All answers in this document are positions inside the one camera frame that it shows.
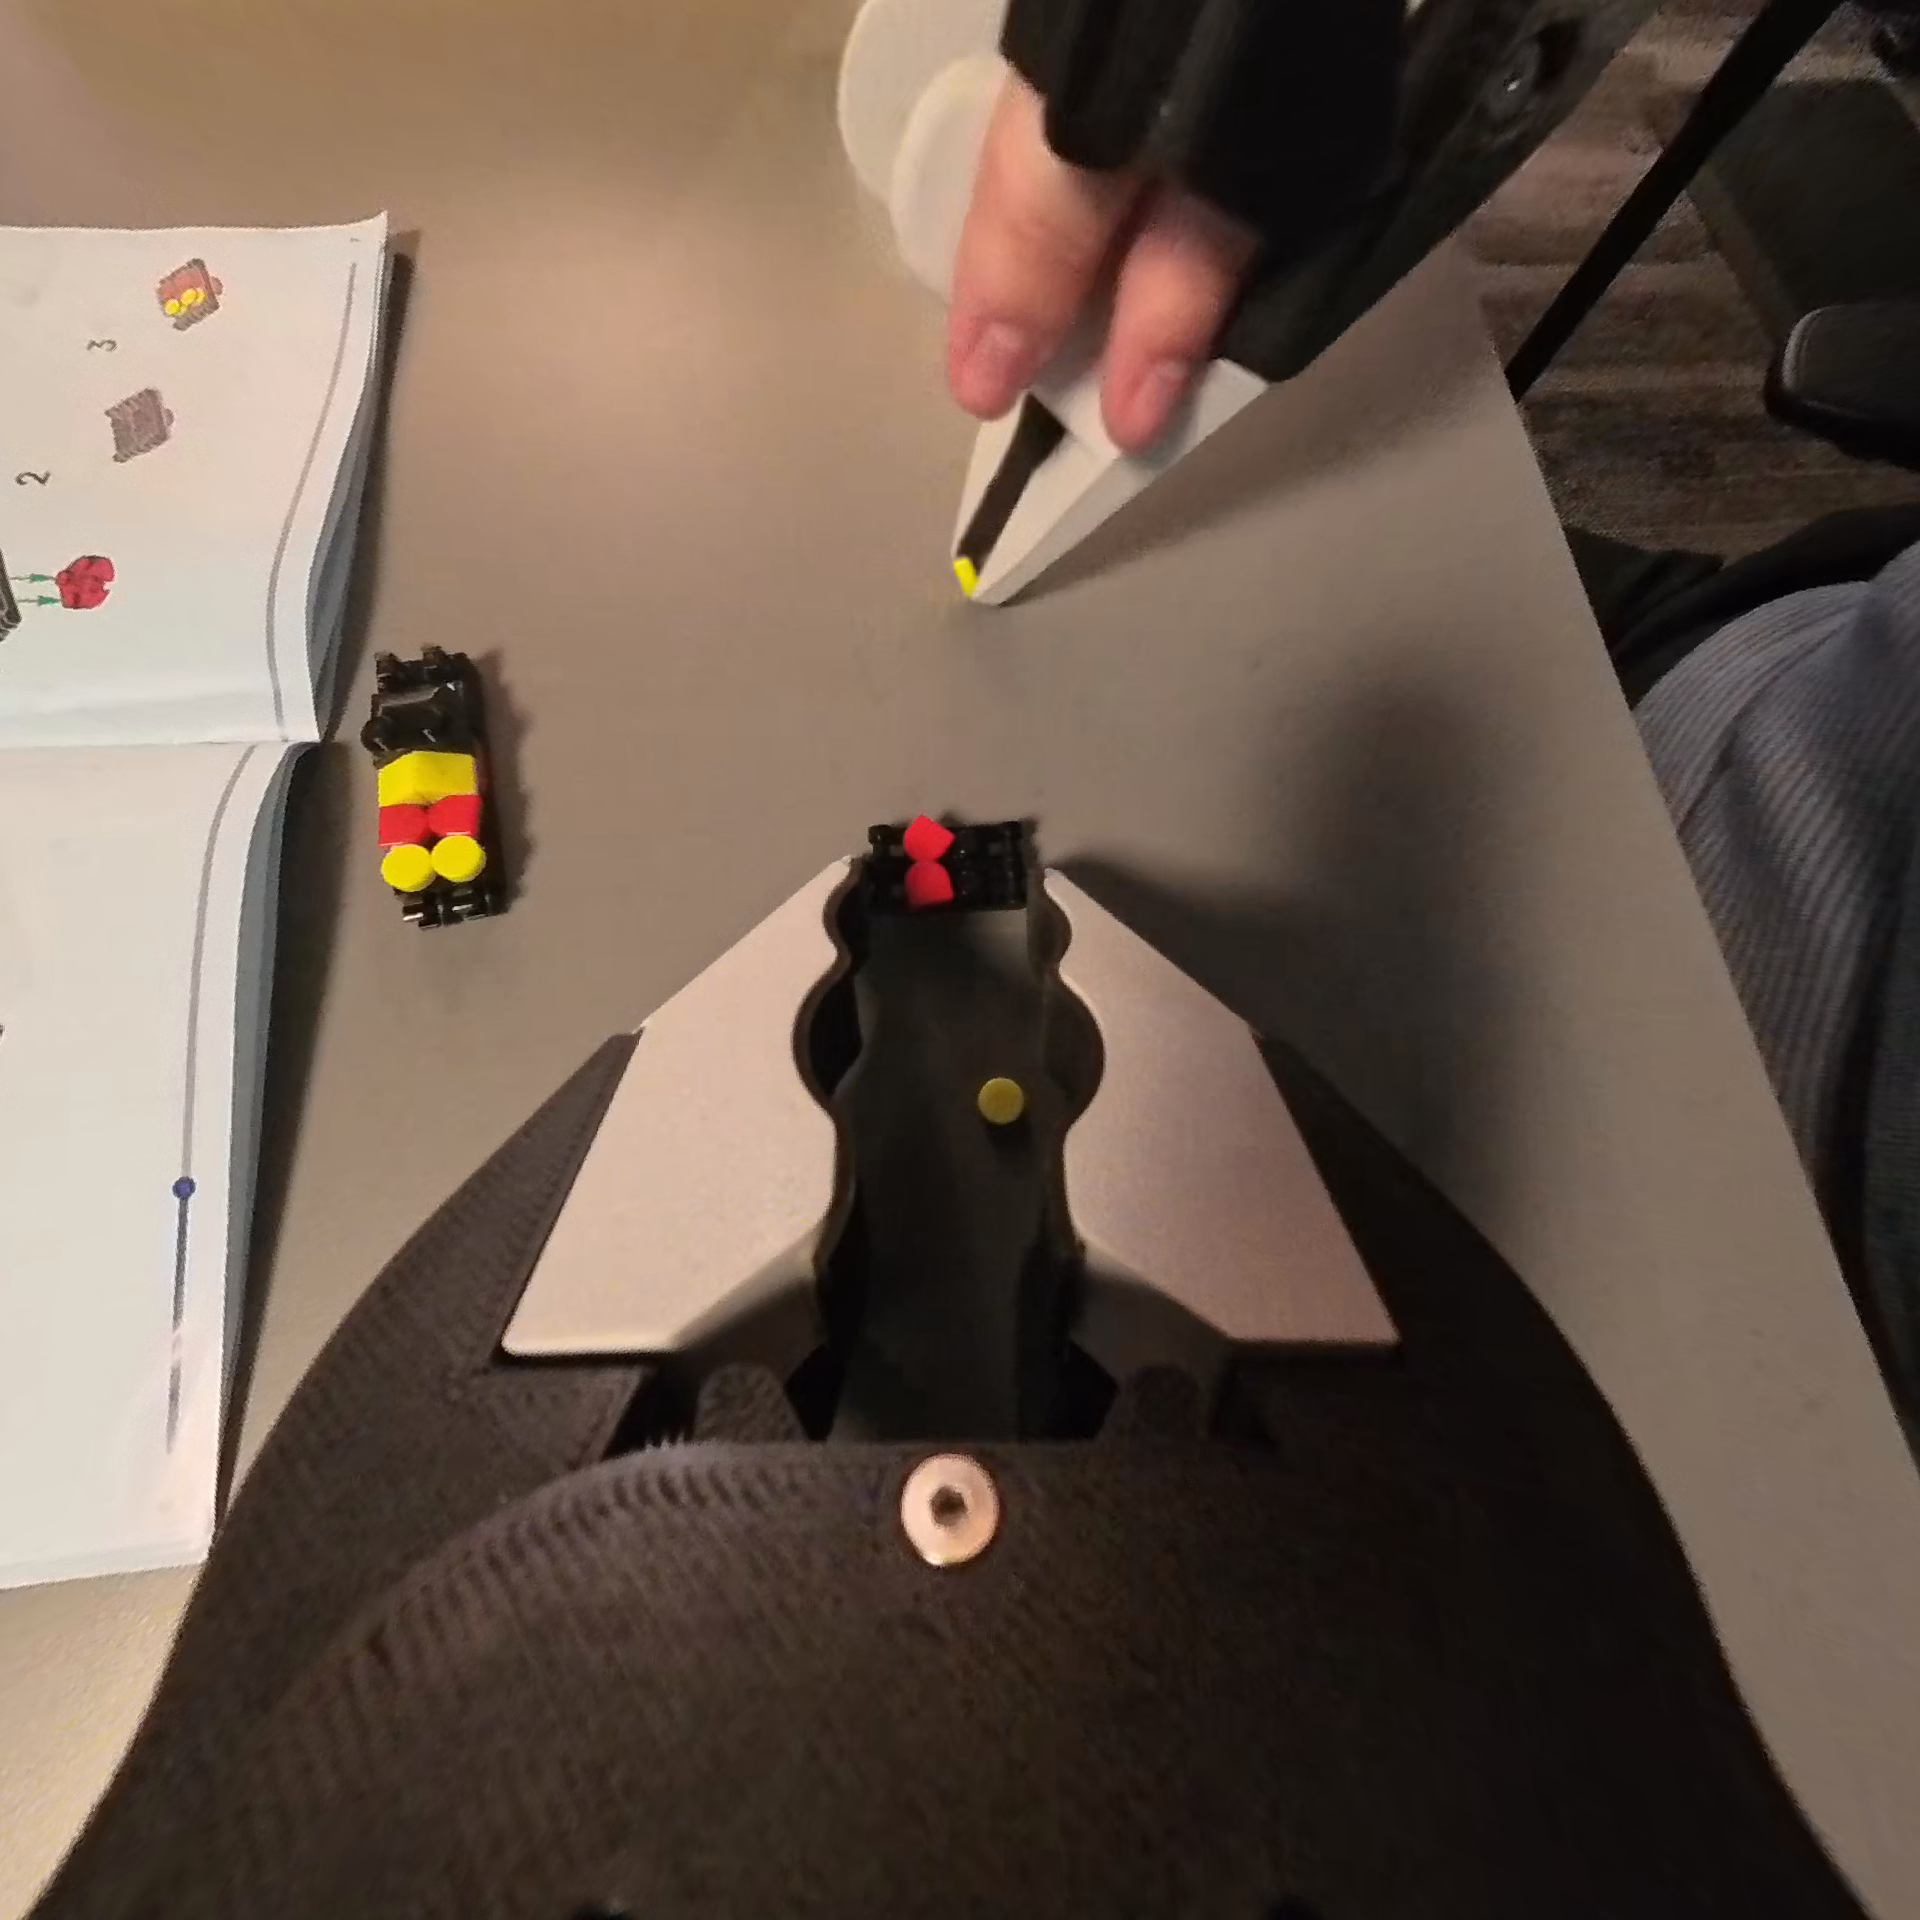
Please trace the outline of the white instruction booklet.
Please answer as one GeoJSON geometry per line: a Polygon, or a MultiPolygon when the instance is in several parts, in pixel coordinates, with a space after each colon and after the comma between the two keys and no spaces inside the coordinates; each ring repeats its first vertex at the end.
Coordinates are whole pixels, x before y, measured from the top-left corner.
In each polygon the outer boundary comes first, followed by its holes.
{"type": "Polygon", "coordinates": [[[190,1569],[392,229],[3,236],[3,1585],[190,1569]]]}

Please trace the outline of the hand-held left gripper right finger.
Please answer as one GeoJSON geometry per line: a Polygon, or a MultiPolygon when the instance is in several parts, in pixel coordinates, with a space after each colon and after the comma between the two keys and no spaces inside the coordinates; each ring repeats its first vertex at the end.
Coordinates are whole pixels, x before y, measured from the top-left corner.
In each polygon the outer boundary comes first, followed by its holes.
{"type": "Polygon", "coordinates": [[[1257,1036],[1061,872],[1064,994],[1094,1026],[1094,1091],[1064,1130],[1096,1362],[1387,1354],[1400,1331],[1257,1036]]]}

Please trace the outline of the black office chair base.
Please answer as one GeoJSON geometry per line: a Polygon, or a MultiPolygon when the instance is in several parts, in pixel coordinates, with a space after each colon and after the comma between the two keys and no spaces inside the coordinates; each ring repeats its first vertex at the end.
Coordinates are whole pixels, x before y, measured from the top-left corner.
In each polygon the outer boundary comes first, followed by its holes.
{"type": "Polygon", "coordinates": [[[1773,330],[1773,418],[1853,459],[1918,472],[1915,116],[1865,83],[1786,84],[1834,18],[1768,3],[1506,361],[1515,397],[1574,340],[1681,200],[1773,330]]]}

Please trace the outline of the black lego plate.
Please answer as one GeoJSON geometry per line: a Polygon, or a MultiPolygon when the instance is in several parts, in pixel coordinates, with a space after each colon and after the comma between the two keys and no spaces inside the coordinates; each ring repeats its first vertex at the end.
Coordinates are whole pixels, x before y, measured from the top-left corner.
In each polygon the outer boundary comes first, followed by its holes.
{"type": "Polygon", "coordinates": [[[902,829],[912,821],[879,824],[872,828],[857,881],[861,898],[872,915],[929,918],[1024,910],[1031,858],[1030,824],[949,824],[934,819],[955,834],[945,859],[955,883],[955,901],[942,910],[907,913],[902,901],[902,876],[907,864],[907,858],[902,853],[902,829]]]}

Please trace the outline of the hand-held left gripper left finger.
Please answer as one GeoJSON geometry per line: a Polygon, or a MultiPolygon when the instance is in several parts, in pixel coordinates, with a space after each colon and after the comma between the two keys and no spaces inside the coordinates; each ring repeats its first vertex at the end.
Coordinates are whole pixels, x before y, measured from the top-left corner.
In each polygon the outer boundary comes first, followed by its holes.
{"type": "Polygon", "coordinates": [[[849,973],[832,861],[640,1024],[504,1332],[517,1360],[800,1362],[847,1212],[803,1028],[849,973]]]}

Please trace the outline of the person's clothed body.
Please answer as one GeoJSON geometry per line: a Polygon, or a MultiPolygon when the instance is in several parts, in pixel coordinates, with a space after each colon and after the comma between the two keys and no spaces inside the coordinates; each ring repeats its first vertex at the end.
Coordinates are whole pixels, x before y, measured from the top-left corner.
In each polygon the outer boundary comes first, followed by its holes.
{"type": "Polygon", "coordinates": [[[1634,710],[1915,1448],[1915,541],[1690,636],[1634,710]]]}

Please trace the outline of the black yellow red lego model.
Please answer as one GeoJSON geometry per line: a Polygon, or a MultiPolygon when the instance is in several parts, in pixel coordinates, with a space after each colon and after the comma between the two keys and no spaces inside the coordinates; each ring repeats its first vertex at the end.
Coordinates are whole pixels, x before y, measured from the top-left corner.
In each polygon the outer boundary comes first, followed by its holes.
{"type": "Polygon", "coordinates": [[[377,653],[359,733],[375,774],[377,874],[416,929],[493,922],[513,906],[490,697],[469,653],[377,653]]]}

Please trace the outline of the person's right hand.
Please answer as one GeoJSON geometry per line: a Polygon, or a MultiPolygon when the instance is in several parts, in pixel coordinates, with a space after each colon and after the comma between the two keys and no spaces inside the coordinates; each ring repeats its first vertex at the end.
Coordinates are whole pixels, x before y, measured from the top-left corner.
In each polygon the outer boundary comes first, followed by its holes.
{"type": "Polygon", "coordinates": [[[1003,416],[1109,298],[1099,412],[1120,451],[1143,452],[1209,365],[1257,252],[1253,229],[1183,187],[1057,156],[1043,99],[1009,75],[954,254],[951,397],[976,421],[1003,416]]]}

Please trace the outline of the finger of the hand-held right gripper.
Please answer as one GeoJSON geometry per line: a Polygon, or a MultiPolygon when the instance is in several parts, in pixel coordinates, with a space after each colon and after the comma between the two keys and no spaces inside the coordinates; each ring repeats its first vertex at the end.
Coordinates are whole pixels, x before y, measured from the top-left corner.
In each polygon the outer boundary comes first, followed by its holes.
{"type": "Polygon", "coordinates": [[[1269,379],[1247,368],[1211,365],[1166,435],[1142,454],[1120,451],[1109,436],[1096,370],[1055,377],[1030,392],[1046,397],[1073,433],[1070,518],[1064,526],[1064,554],[1046,571],[1272,389],[1269,379]]]}
{"type": "Polygon", "coordinates": [[[1073,494],[1073,433],[1046,397],[1030,393],[983,426],[951,532],[951,555],[979,569],[969,602],[1018,602],[1064,554],[1073,494]]]}

